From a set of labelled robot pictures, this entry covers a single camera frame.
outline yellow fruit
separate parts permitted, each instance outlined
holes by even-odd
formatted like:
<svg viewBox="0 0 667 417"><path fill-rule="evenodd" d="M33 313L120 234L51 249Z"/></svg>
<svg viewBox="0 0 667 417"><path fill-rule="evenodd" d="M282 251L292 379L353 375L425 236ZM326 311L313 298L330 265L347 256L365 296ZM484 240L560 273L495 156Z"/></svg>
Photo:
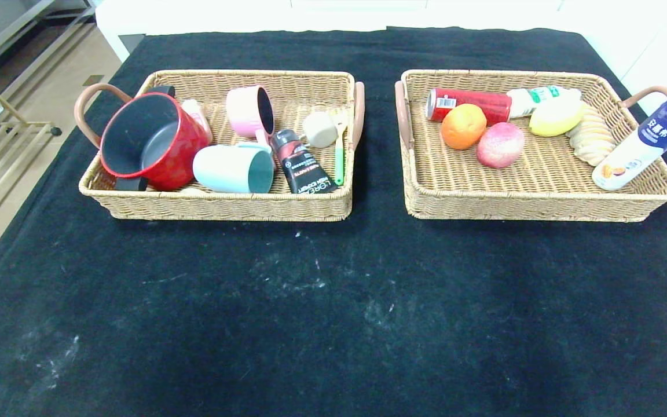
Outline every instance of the yellow fruit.
<svg viewBox="0 0 667 417"><path fill-rule="evenodd" d="M485 132L487 123L485 114L478 106L458 105L442 121L442 140L455 149L470 148Z"/></svg>
<svg viewBox="0 0 667 417"><path fill-rule="evenodd" d="M583 102L560 96L541 102L529 119L529 130L542 137L564 134L575 127L583 116Z"/></svg>

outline orange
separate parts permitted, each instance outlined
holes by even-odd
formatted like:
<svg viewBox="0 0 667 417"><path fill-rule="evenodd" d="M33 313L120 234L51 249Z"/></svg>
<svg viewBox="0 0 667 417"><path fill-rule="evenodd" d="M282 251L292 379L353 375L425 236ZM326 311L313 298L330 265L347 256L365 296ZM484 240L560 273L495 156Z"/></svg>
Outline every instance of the orange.
<svg viewBox="0 0 667 417"><path fill-rule="evenodd" d="M442 121L442 140L455 149L470 148L485 132L487 123L485 114L478 106L468 103L458 105Z"/></svg>

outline basket handle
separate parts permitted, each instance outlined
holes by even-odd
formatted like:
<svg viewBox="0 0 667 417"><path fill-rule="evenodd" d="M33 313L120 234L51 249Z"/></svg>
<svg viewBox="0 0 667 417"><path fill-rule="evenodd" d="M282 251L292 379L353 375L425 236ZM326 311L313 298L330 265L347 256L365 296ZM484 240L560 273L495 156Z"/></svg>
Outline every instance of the basket handle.
<svg viewBox="0 0 667 417"><path fill-rule="evenodd" d="M407 150L413 148L413 130L411 130L411 121L408 119L408 111L405 109L405 88L403 81L395 83L395 110L398 114L398 129L400 130L400 140Z"/></svg>
<svg viewBox="0 0 667 417"><path fill-rule="evenodd" d="M649 93L663 93L665 94L665 97L667 97L667 87L662 86L662 85L653 85L652 87L647 87L645 90L642 90L641 92L638 92L637 94L633 95L630 98L627 98L627 100L624 100L622 102L622 107L623 108L630 108L633 105L635 105L638 101L640 101L641 98L645 97Z"/></svg>
<svg viewBox="0 0 667 417"><path fill-rule="evenodd" d="M87 106L87 103L89 103L89 100L97 92L100 92L101 90L107 90L108 92L113 93L114 95L119 97L120 100L122 100L124 103L127 103L133 99L126 93L123 93L122 90L120 90L118 87L115 87L114 85L111 84L105 84L104 82L100 82L98 84L86 87L84 91L79 95L79 98L76 99L76 104L74 104L74 119L76 119L76 126L79 127L79 130L82 131L84 136L87 137L89 142L92 142L92 144L96 146L97 149L100 148L101 137L100 135L96 134L94 130L92 130L91 127L89 127L87 121L85 121L84 110Z"/></svg>
<svg viewBox="0 0 667 417"><path fill-rule="evenodd" d="M352 143L354 150L362 139L362 129L365 123L365 83L358 81L354 84L354 132Z"/></svg>

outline fake fruit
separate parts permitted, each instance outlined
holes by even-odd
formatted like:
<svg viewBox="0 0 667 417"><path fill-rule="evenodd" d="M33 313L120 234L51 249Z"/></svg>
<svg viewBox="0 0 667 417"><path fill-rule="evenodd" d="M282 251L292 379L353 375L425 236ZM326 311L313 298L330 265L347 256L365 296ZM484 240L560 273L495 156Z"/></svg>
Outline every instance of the fake fruit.
<svg viewBox="0 0 667 417"><path fill-rule="evenodd" d="M480 138L477 160L490 168L510 166L524 150L524 132L507 122L496 123Z"/></svg>
<svg viewBox="0 0 667 417"><path fill-rule="evenodd" d="M580 122L583 116L582 105L582 101L567 96L541 102L529 119L529 130L542 137L564 134Z"/></svg>
<svg viewBox="0 0 667 417"><path fill-rule="evenodd" d="M597 166L614 150L616 142L598 110L588 103L582 104L580 122L567 132L574 155L590 166Z"/></svg>
<svg viewBox="0 0 667 417"><path fill-rule="evenodd" d="M442 121L440 135L447 146L467 149L480 139L487 122L478 106L461 104L447 113Z"/></svg>

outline light blue mug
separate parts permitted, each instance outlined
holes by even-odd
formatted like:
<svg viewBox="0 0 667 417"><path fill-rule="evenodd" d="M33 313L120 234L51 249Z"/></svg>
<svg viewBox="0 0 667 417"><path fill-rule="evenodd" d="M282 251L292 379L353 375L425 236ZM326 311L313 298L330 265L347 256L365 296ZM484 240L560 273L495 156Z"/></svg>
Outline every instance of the light blue mug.
<svg viewBox="0 0 667 417"><path fill-rule="evenodd" d="M272 149L258 142L202 148L192 169L200 184L222 193L268 193L274 179Z"/></svg>

